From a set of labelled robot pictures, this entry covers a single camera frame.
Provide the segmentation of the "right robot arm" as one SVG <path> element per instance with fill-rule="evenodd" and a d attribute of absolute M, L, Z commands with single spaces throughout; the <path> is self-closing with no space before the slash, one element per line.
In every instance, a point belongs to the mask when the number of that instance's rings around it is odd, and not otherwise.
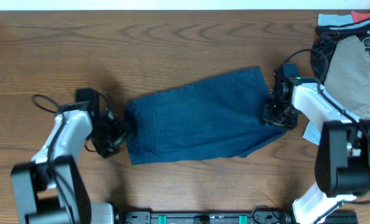
<path fill-rule="evenodd" d="M 279 78 L 262 124 L 293 129 L 303 113 L 320 132 L 315 183 L 294 200 L 282 223 L 323 223 L 345 203 L 370 203 L 370 119 L 359 119 L 312 78 Z"/>

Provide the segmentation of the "dark blue denim shorts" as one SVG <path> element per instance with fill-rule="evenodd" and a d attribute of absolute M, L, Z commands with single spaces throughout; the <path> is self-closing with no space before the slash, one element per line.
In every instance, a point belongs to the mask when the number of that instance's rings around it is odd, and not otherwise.
<path fill-rule="evenodd" d="M 286 131 L 262 125 L 269 99 L 261 69 L 249 67 L 130 101 L 133 165 L 247 157 Z"/>

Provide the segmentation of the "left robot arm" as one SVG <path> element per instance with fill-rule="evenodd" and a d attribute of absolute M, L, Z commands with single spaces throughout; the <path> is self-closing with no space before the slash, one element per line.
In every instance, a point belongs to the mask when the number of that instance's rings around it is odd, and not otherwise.
<path fill-rule="evenodd" d="M 41 150 L 11 171 L 20 223 L 119 223 L 110 203 L 92 202 L 77 167 L 86 141 L 104 157 L 126 138 L 124 124 L 90 101 L 60 106 Z"/>

